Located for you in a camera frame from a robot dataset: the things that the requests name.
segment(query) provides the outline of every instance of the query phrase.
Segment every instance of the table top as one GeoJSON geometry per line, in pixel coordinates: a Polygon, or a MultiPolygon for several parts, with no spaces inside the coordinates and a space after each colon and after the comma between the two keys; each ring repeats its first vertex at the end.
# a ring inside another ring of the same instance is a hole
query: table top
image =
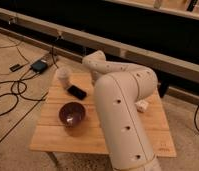
{"type": "MultiPolygon", "coordinates": [[[[64,90],[54,77],[49,94],[42,107],[30,149],[49,152],[108,154],[93,102],[93,86],[89,73],[73,73],[72,84],[87,92],[84,100],[78,100],[64,90]],[[68,102],[85,106],[86,117],[75,128],[65,128],[59,119],[60,108],[68,102]]],[[[147,136],[157,156],[176,157],[176,151],[168,122],[157,91],[146,99],[149,107],[139,113],[147,136]]]]}

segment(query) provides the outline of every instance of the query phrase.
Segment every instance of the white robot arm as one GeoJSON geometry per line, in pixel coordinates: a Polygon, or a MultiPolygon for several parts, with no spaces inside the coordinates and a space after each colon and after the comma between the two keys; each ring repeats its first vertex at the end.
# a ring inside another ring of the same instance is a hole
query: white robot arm
{"type": "Polygon", "coordinates": [[[94,101],[113,169],[160,171],[134,105],[155,90],[155,73],[141,65],[106,62],[102,51],[84,57],[83,64],[97,80],[94,101]]]}

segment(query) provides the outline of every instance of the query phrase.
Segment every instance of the black smartphone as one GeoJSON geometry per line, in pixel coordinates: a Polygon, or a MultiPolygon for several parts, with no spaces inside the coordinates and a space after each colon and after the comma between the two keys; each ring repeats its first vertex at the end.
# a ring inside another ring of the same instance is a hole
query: black smartphone
{"type": "Polygon", "coordinates": [[[67,91],[72,94],[73,96],[77,97],[78,99],[80,100],[83,100],[86,96],[87,96],[87,93],[83,90],[81,90],[80,88],[78,88],[77,86],[75,85],[72,85],[71,87],[69,87],[67,89],[67,91]]]}

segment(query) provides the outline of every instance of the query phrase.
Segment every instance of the white cup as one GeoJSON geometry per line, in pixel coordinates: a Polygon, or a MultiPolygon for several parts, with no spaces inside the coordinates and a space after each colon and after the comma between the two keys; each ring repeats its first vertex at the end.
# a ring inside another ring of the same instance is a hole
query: white cup
{"type": "Polygon", "coordinates": [[[67,89],[71,86],[70,75],[71,70],[68,67],[60,67],[56,70],[56,77],[58,78],[64,89],[67,89]]]}

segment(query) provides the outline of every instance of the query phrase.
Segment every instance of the gray carpet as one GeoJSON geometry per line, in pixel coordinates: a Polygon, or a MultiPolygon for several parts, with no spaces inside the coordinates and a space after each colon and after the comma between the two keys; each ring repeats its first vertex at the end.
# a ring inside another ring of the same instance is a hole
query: gray carpet
{"type": "MultiPolygon", "coordinates": [[[[13,44],[0,34],[0,46],[13,44]]],[[[32,45],[22,43],[19,49],[30,61],[43,56],[46,51],[32,45]]],[[[81,64],[59,57],[58,65],[70,67],[73,72],[87,72],[81,64]]],[[[16,48],[0,49],[0,73],[8,73],[9,67],[25,61],[19,56],[16,48]]],[[[9,76],[1,76],[0,80],[19,78],[28,67],[9,76]]],[[[28,81],[29,97],[40,98],[49,88],[55,67],[51,67],[43,75],[28,81]]],[[[0,93],[9,91],[10,86],[3,86],[0,93]]],[[[194,129],[193,115],[196,105],[165,95],[162,99],[168,118],[173,140],[176,146],[176,158],[159,158],[164,171],[199,171],[199,136],[194,129]]],[[[0,112],[5,111],[14,103],[13,97],[0,99],[0,112]]],[[[17,121],[34,105],[35,102],[20,100],[17,108],[9,114],[0,117],[0,139],[13,127],[17,121]]],[[[9,134],[0,144],[0,171],[36,171],[36,170],[68,170],[68,171],[110,171],[108,156],[88,154],[55,153],[61,167],[57,169],[43,152],[29,150],[29,144],[37,123],[42,102],[9,134]]]]}

